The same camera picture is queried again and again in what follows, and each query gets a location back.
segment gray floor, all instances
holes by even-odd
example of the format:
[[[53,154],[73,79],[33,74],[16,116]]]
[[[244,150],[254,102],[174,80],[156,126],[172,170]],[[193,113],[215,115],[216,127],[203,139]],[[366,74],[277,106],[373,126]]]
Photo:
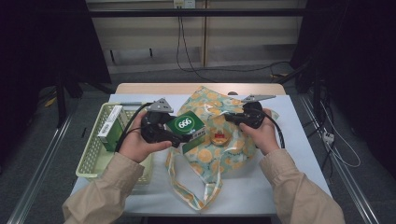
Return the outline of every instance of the gray floor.
[[[213,54],[214,58],[210,62],[210,67],[218,68],[218,66],[227,66],[221,68],[233,70],[262,68],[269,63],[288,61],[292,46],[281,46],[278,49],[272,49],[272,51],[265,51],[264,54],[253,52],[254,50],[260,51],[260,49],[263,48],[257,47],[245,49],[245,51],[239,48],[229,49],[227,52],[238,52],[237,55],[242,58],[238,58],[234,53],[227,60],[225,59],[226,57],[221,57],[225,49],[218,50],[218,55]],[[191,50],[191,57],[194,59],[193,64],[196,68],[200,67],[199,56],[197,55],[198,51],[197,49]],[[114,55],[116,58],[113,63],[109,57],[109,52],[105,52],[113,80],[112,84],[106,84],[106,86],[116,88],[121,82],[208,82],[198,77],[198,75],[218,82],[269,83],[276,81],[270,76],[271,73],[288,73],[290,71],[288,65],[283,63],[275,65],[272,68],[273,71],[269,68],[251,72],[205,70],[198,71],[197,75],[178,69],[175,63],[175,51],[171,49],[154,49],[153,53],[153,57],[150,57],[148,49],[125,52],[115,51]],[[274,60],[269,60],[271,59],[271,55],[275,55]],[[180,59],[182,67],[189,68],[190,65],[186,61],[185,55],[180,54]],[[78,102],[77,111],[71,120],[64,140],[51,162],[50,169],[45,173],[44,181],[39,186],[38,193],[34,195],[34,202],[28,204],[30,210],[23,218],[26,219],[26,223],[63,222],[62,203],[69,196],[76,181],[76,167],[88,140],[97,112],[100,106],[108,100],[108,95],[89,85],[81,83],[81,87],[84,90],[81,99],[67,98],[68,108],[75,101]],[[310,118],[304,108],[302,99],[309,100],[311,97],[310,93],[297,93],[293,81],[285,84],[284,88],[293,101],[301,123],[306,124],[309,122]],[[42,94],[50,91],[50,89],[44,89]],[[335,104],[332,104],[332,110],[336,130],[356,150],[361,159],[361,165],[359,167],[348,168],[348,170],[353,174],[356,182],[361,187],[363,195],[366,196],[367,201],[372,206],[379,222],[395,223],[395,179],[373,158],[364,140],[360,139],[351,131],[352,127]],[[18,199],[25,191],[30,178],[34,175],[36,167],[50,144],[56,124],[56,103],[49,107],[39,105],[30,127],[17,148],[14,149],[15,153],[10,157],[8,163],[3,165],[3,173],[0,175],[0,223],[6,223],[14,211]],[[330,129],[329,123],[326,123],[326,128]],[[304,129],[307,134],[315,130],[312,124],[307,125]],[[309,137],[309,141],[317,156],[318,163],[321,164],[324,161],[326,151],[318,135],[314,133]],[[336,146],[345,161],[353,164],[357,162],[356,156],[351,152],[351,149],[337,135]],[[337,170],[333,167],[332,176],[330,176],[330,173],[331,166],[327,162],[323,174],[329,179],[329,183],[331,183],[329,188],[332,196],[343,208],[346,223],[365,223]],[[118,223],[138,223],[140,220],[140,217],[122,217]]]

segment beige jacket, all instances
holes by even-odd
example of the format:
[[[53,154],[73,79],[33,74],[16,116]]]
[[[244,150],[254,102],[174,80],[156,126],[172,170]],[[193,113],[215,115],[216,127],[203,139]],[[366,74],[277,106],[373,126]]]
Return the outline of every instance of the beige jacket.
[[[297,170],[285,149],[269,153],[260,166],[273,187],[277,215],[282,223],[345,223],[340,206]],[[143,169],[116,153],[102,178],[66,200],[65,223],[114,222],[122,215],[125,199]]]

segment green basket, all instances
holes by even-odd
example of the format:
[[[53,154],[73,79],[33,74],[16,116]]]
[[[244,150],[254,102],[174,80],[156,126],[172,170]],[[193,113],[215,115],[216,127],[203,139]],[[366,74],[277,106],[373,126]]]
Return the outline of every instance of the green basket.
[[[114,105],[118,103],[105,103],[102,105],[96,122],[90,135],[90,139],[85,146],[81,159],[76,170],[76,175],[84,177],[89,181],[98,178],[106,169],[114,152],[106,151],[101,140],[97,137],[103,124],[106,122],[107,117],[110,115]],[[128,119],[134,114],[133,110],[125,110]],[[144,161],[140,162],[145,167],[143,175],[138,179],[137,184],[148,184],[152,174],[152,154],[150,154]]]

